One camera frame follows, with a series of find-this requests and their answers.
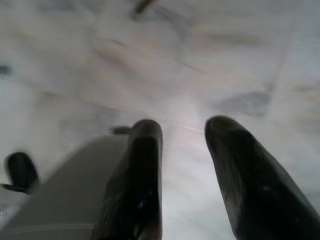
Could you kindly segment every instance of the white marble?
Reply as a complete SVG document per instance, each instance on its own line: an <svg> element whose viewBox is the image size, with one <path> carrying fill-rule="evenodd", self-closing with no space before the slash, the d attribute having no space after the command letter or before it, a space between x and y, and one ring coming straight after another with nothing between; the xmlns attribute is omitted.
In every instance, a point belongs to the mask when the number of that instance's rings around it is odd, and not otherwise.
<svg viewBox="0 0 320 240"><path fill-rule="evenodd" d="M203 2L188 30L182 68L174 80L184 89L200 122L210 113L252 118L266 115L300 3ZM181 115L179 108L172 113L174 119Z"/></svg>
<svg viewBox="0 0 320 240"><path fill-rule="evenodd" d="M105 108L73 98L0 81L0 182L8 182L4 160L15 151L26 151L46 178L67 155L115 126L132 126L148 116ZM170 137L171 124L158 120L163 138Z"/></svg>
<svg viewBox="0 0 320 240"><path fill-rule="evenodd" d="M176 127L162 161L163 239L234 239L202 132Z"/></svg>
<svg viewBox="0 0 320 240"><path fill-rule="evenodd" d="M320 2L307 0L279 74L267 120L269 145L320 210Z"/></svg>
<svg viewBox="0 0 320 240"><path fill-rule="evenodd" d="M166 100L175 95L171 84L180 66L186 18L156 5L135 21L133 3L110 0L102 11L81 97L163 117Z"/></svg>
<svg viewBox="0 0 320 240"><path fill-rule="evenodd" d="M14 81L76 95L97 13L80 0L7 2L1 6L0 63L12 68Z"/></svg>

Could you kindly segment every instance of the floor tile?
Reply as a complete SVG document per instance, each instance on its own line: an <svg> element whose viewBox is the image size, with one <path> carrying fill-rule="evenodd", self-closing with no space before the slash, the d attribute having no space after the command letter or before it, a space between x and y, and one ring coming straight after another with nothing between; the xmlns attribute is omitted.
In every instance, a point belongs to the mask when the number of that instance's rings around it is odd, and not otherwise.
<svg viewBox="0 0 320 240"><path fill-rule="evenodd" d="M162 164L163 239L234 239L202 132L176 127Z"/></svg>
<svg viewBox="0 0 320 240"><path fill-rule="evenodd" d="M10 66L12 80L76 95L94 33L96 1L6 2L0 63Z"/></svg>
<svg viewBox="0 0 320 240"><path fill-rule="evenodd" d="M189 29L175 85L207 116L263 118L300 8L288 0L205 1Z"/></svg>

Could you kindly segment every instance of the black object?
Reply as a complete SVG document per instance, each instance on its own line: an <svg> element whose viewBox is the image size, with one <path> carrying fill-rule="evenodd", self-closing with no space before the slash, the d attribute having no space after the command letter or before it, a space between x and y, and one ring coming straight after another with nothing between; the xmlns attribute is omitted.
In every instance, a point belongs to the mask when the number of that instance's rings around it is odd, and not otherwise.
<svg viewBox="0 0 320 240"><path fill-rule="evenodd" d="M39 183L37 170L30 157L24 152L16 152L8 156L6 169L12 185L3 184L5 189L28 194L32 186Z"/></svg>
<svg viewBox="0 0 320 240"><path fill-rule="evenodd" d="M160 240L162 131L141 120L130 130L124 156L109 180L92 240Z"/></svg>
<svg viewBox="0 0 320 240"><path fill-rule="evenodd" d="M240 124L209 119L205 139L238 240L319 240L320 218L267 150Z"/></svg>
<svg viewBox="0 0 320 240"><path fill-rule="evenodd" d="M11 69L6 65L0 65L0 75L10 75Z"/></svg>
<svg viewBox="0 0 320 240"><path fill-rule="evenodd" d="M140 2L135 6L133 10L133 18L137 18L146 12L147 8L149 8L156 0L140 0Z"/></svg>

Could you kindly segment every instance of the marble floor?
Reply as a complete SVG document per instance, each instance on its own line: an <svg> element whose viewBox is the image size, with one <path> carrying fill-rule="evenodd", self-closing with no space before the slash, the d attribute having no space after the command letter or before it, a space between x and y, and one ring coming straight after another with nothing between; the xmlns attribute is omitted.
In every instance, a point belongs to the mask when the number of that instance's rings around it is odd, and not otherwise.
<svg viewBox="0 0 320 240"><path fill-rule="evenodd" d="M45 179L110 127L152 118L163 239L234 239L204 138L222 114L320 213L320 1L158 0L133 20L136 3L0 0L0 163L26 151Z"/></svg>

